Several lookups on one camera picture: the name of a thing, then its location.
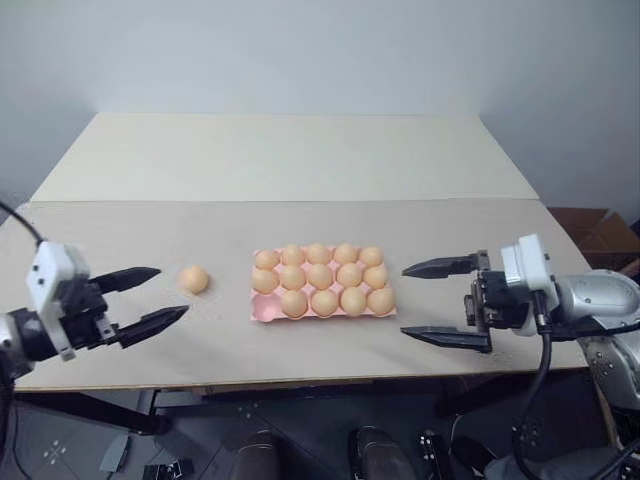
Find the table surface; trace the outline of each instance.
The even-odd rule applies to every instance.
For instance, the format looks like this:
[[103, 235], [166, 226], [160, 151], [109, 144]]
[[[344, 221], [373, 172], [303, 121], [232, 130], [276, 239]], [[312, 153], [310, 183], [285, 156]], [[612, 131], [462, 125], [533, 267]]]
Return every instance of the table surface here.
[[[538, 339], [494, 334], [495, 352], [445, 350], [401, 326], [465, 327], [471, 276], [400, 277], [431, 257], [499, 248], [541, 234], [556, 273], [588, 269], [535, 191], [477, 116], [97, 114], [23, 207], [44, 235], [78, 245], [95, 274], [134, 265], [164, 274], [110, 295], [128, 324], [187, 303], [189, 313], [149, 341], [51, 359], [22, 389], [248, 384], [535, 369]], [[377, 244], [398, 296], [394, 318], [248, 321], [255, 249], [291, 242]], [[21, 279], [32, 244], [0, 228], [0, 265]], [[176, 276], [204, 266], [214, 286], [185, 297]], [[5, 282], [0, 311], [29, 305]], [[572, 343], [554, 367], [584, 365]]]
[[477, 116], [98, 114], [32, 201], [538, 198]]
[[[499, 248], [532, 232], [541, 235], [556, 274], [588, 266], [538, 200], [431, 200], [395, 202], [34, 202], [23, 213], [48, 238], [79, 246], [95, 275], [131, 266], [163, 274], [145, 285], [110, 294], [109, 316], [126, 325], [149, 311], [189, 304], [161, 335], [126, 350], [78, 352], [37, 365], [21, 389], [86, 389], [250, 384], [414, 375], [533, 370], [539, 338], [493, 334], [494, 353], [431, 346], [399, 332], [401, 326], [466, 328], [462, 297], [471, 275], [448, 280], [400, 276], [437, 256], [488, 248], [502, 267]], [[375, 244], [384, 249], [398, 315], [390, 318], [249, 321], [252, 252], [290, 242]], [[30, 304], [21, 281], [33, 243], [13, 220], [0, 229], [0, 265], [7, 279], [0, 311]], [[211, 274], [213, 288], [183, 295], [178, 272], [191, 264]], [[584, 366], [575, 342], [554, 346], [553, 367]]]

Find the egg tray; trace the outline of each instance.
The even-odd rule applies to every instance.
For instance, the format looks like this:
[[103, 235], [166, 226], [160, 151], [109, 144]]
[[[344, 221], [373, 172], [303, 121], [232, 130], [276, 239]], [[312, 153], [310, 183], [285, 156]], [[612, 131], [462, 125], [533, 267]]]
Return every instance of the egg tray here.
[[[306, 247], [300, 247], [305, 254], [305, 257], [307, 255], [307, 249]], [[333, 251], [335, 250], [335, 247], [333, 246], [329, 246], [327, 245], [327, 248], [329, 249], [329, 251], [332, 253], [333, 255]], [[278, 255], [282, 255], [282, 251], [284, 250], [283, 248], [274, 248], [274, 251], [278, 252]], [[260, 250], [256, 250], [253, 252], [253, 255], [255, 257], [255, 255], [259, 252]], [[355, 262], [355, 264], [364, 272], [364, 270], [367, 268], [367, 266], [361, 262], [360, 260], [358, 260], [357, 262]], [[305, 261], [302, 265], [300, 265], [300, 268], [302, 268], [302, 270], [304, 270], [304, 274], [305, 277], [307, 275], [307, 272], [309, 271], [309, 269], [311, 268], [313, 264], [309, 263], [309, 261]], [[338, 262], [336, 262], [335, 260], [331, 260], [328, 264], [327, 267], [329, 267], [329, 269], [331, 270], [332, 276], [333, 276], [333, 283], [331, 284], [331, 286], [327, 289], [327, 290], [332, 290], [333, 292], [335, 292], [338, 295], [338, 298], [340, 298], [340, 295], [342, 294], [342, 291], [347, 288], [344, 287], [342, 285], [340, 285], [337, 281], [336, 281], [336, 274], [338, 272], [338, 269], [341, 267], [342, 265], [339, 264]], [[272, 271], [276, 272], [276, 274], [278, 275], [278, 278], [280, 278], [280, 272], [282, 271], [282, 269], [284, 268], [284, 265], [282, 264], [282, 262], [278, 263], [275, 267], [273, 267]], [[387, 284], [385, 285], [385, 287], [389, 287], [390, 283], [387, 280]], [[369, 293], [371, 293], [374, 289], [371, 288], [369, 285], [367, 285], [364, 280], [362, 281], [362, 283], [360, 283], [360, 285], [357, 287], [358, 289], [360, 289], [365, 295], [369, 295]], [[287, 291], [286, 288], [284, 288], [282, 285], [278, 285], [278, 287], [270, 294], [268, 295], [264, 295], [262, 293], [257, 292], [256, 290], [254, 290], [253, 288], [251, 289], [251, 305], [252, 305], [252, 311], [251, 311], [251, 316], [250, 316], [250, 320], [253, 321], [258, 321], [258, 322], [263, 322], [263, 323], [269, 323], [275, 319], [286, 319], [286, 320], [293, 320], [293, 321], [298, 321], [301, 320], [305, 317], [317, 317], [317, 318], [332, 318], [332, 317], [338, 317], [338, 316], [347, 316], [347, 314], [345, 313], [345, 311], [342, 309], [342, 307], [340, 307], [340, 305], [338, 304], [338, 309], [329, 317], [320, 317], [318, 316], [318, 314], [316, 312], [313, 311], [313, 309], [311, 308], [311, 297], [312, 295], [318, 291], [318, 289], [316, 287], [314, 287], [313, 285], [310, 285], [308, 282], [305, 283], [304, 287], [302, 287], [300, 289], [300, 291], [304, 292], [307, 294], [307, 300], [309, 302], [309, 307], [307, 308], [307, 311], [299, 318], [296, 319], [292, 319], [287, 317], [283, 311], [282, 308], [280, 307], [280, 299], [282, 297], [282, 295]], [[359, 316], [364, 316], [364, 315], [368, 315], [368, 316], [372, 316], [372, 317], [388, 317], [390, 315], [395, 315], [397, 312], [396, 307], [393, 307], [393, 309], [389, 312], [386, 313], [384, 315], [378, 315], [376, 313], [374, 313], [369, 307], [365, 308], [364, 312], [362, 312]]]

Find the white wall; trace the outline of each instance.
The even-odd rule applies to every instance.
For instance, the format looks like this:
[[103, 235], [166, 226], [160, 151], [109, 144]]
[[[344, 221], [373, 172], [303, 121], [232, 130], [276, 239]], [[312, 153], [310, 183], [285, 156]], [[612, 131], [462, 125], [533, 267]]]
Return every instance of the white wall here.
[[549, 205], [640, 216], [637, 0], [0, 0], [0, 192], [96, 111], [478, 113]]

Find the brown egg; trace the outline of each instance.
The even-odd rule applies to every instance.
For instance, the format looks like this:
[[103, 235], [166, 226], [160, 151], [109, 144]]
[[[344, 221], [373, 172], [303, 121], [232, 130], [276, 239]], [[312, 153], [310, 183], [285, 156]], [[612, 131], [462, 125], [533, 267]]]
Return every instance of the brown egg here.
[[311, 308], [320, 317], [329, 317], [338, 309], [338, 295], [332, 290], [322, 290], [311, 297]]
[[280, 272], [280, 283], [287, 290], [300, 290], [307, 283], [307, 278], [300, 267], [287, 265]]
[[307, 260], [309, 260], [309, 263], [326, 265], [331, 261], [331, 252], [321, 243], [314, 243], [307, 247]]
[[289, 318], [300, 318], [308, 308], [307, 295], [300, 290], [288, 290], [280, 299], [282, 312]]
[[396, 296], [391, 287], [372, 291], [367, 297], [367, 306], [376, 315], [386, 315], [396, 306]]
[[340, 295], [340, 306], [350, 317], [357, 317], [367, 308], [367, 297], [357, 287], [349, 287]]
[[362, 283], [362, 270], [355, 263], [347, 263], [338, 270], [336, 280], [345, 287], [357, 287]]
[[369, 267], [364, 271], [364, 282], [374, 290], [387, 284], [387, 269], [384, 265]]
[[255, 265], [262, 270], [273, 270], [280, 263], [280, 255], [275, 250], [260, 250], [256, 253]]
[[259, 268], [253, 269], [251, 285], [257, 292], [268, 295], [278, 287], [278, 284], [278, 275], [276, 275], [275, 272], [271, 270], [260, 270]]
[[209, 285], [209, 274], [204, 268], [193, 265], [180, 272], [179, 282], [183, 289], [197, 295]]
[[382, 263], [382, 250], [380, 247], [365, 247], [360, 250], [358, 259], [367, 267], [377, 267]]
[[298, 245], [293, 244], [284, 247], [281, 257], [283, 265], [293, 265], [294, 267], [299, 267], [306, 260], [304, 251]]
[[318, 290], [326, 290], [333, 283], [333, 272], [326, 265], [311, 265], [307, 271], [307, 280]]
[[343, 243], [334, 250], [333, 259], [341, 265], [355, 263], [358, 260], [358, 250], [350, 243]]

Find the table leg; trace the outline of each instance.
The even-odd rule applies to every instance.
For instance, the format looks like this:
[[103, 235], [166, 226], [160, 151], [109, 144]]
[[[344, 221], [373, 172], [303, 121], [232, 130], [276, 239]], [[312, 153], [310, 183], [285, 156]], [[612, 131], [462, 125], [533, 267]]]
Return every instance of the table leg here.
[[14, 399], [54, 413], [128, 430], [138, 435], [158, 435], [169, 430], [167, 417], [144, 414], [77, 392], [16, 392]]

